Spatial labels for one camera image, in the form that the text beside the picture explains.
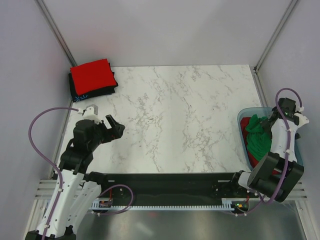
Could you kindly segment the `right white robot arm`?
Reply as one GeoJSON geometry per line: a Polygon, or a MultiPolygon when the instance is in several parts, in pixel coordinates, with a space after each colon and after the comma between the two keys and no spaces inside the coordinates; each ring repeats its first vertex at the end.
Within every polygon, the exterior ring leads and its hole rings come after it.
{"type": "Polygon", "coordinates": [[[296,102],[280,98],[274,108],[246,108],[238,114],[242,146],[251,172],[241,171],[229,184],[235,197],[247,189],[283,202],[304,173],[296,154],[298,129],[309,123],[296,102]]]}

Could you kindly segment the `green t shirt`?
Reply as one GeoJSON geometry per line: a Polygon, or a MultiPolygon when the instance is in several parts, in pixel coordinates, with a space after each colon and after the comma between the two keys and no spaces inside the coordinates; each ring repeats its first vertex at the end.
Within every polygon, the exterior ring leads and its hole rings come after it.
{"type": "Polygon", "coordinates": [[[267,119],[266,116],[258,117],[257,114],[254,114],[249,118],[248,125],[245,127],[246,148],[258,162],[271,150],[271,137],[262,127],[262,122],[267,119]]]}

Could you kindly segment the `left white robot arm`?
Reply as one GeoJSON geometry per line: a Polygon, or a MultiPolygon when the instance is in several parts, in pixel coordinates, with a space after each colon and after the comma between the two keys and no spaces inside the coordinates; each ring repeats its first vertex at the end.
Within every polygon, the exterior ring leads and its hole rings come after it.
{"type": "Polygon", "coordinates": [[[73,129],[73,138],[60,157],[58,179],[48,208],[33,231],[26,234],[27,240],[74,240],[81,221],[93,201],[110,191],[108,182],[85,178],[93,152],[99,145],[122,137],[125,126],[106,116],[110,124],[94,113],[78,121],[73,129]]]}

